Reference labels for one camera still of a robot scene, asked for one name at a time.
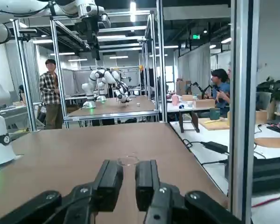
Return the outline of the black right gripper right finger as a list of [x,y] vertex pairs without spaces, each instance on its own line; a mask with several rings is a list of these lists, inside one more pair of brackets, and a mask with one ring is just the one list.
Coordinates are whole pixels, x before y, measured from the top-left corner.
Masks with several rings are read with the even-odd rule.
[[181,195],[161,182],[155,160],[136,165],[136,202],[145,224],[239,224],[241,221],[202,191]]

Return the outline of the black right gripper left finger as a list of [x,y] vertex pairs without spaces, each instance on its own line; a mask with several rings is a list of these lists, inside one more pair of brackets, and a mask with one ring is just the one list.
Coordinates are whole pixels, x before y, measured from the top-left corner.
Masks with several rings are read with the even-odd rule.
[[62,196],[47,190],[0,218],[0,224],[94,224],[100,212],[113,212],[123,182],[123,168],[104,160],[94,181]]

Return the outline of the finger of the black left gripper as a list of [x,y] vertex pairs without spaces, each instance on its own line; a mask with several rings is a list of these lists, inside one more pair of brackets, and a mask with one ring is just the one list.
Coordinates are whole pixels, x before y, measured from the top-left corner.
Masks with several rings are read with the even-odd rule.
[[92,58],[95,60],[100,60],[100,53],[99,53],[99,45],[93,45],[91,46],[91,55]]

